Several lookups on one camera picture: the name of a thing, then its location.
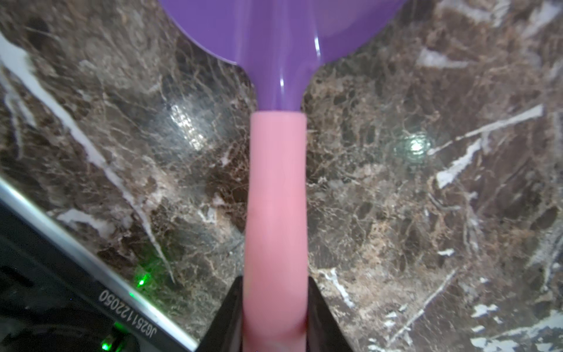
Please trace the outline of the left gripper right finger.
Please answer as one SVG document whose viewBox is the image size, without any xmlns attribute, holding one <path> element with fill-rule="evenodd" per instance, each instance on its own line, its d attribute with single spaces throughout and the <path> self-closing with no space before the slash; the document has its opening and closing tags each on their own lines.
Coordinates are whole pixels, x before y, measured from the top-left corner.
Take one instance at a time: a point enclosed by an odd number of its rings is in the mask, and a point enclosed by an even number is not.
<svg viewBox="0 0 563 352">
<path fill-rule="evenodd" d="M 306 351 L 353 352 L 312 277 L 308 278 Z"/>
</svg>

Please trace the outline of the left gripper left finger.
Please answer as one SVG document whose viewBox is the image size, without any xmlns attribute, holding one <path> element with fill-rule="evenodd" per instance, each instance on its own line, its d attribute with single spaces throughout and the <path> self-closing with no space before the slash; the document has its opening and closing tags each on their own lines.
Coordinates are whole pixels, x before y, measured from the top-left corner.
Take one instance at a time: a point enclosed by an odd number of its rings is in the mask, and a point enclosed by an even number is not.
<svg viewBox="0 0 563 352">
<path fill-rule="evenodd" d="M 196 352 L 243 350 L 243 277 L 236 277 Z"/>
</svg>

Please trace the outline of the round purple shovel pink handle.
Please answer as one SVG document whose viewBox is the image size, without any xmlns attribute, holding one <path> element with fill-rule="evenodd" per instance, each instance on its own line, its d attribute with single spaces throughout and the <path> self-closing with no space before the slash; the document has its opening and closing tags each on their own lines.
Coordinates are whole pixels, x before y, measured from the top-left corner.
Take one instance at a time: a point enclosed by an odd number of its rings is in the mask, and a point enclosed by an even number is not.
<svg viewBox="0 0 563 352">
<path fill-rule="evenodd" d="M 183 33 L 253 83 L 242 349 L 304 351 L 308 313 L 307 117 L 316 71 L 355 51 L 401 1 L 163 1 Z"/>
</svg>

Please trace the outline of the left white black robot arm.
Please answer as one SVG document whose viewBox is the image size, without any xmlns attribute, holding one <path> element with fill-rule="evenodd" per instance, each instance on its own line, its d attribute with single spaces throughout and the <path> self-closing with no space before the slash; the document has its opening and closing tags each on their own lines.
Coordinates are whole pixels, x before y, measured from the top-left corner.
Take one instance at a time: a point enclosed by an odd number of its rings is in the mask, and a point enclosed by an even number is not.
<svg viewBox="0 0 563 352">
<path fill-rule="evenodd" d="M 350 351 L 315 280 L 306 328 L 286 343 L 243 339 L 237 277 L 196 341 L 9 182 L 1 182 L 3 351 Z"/>
</svg>

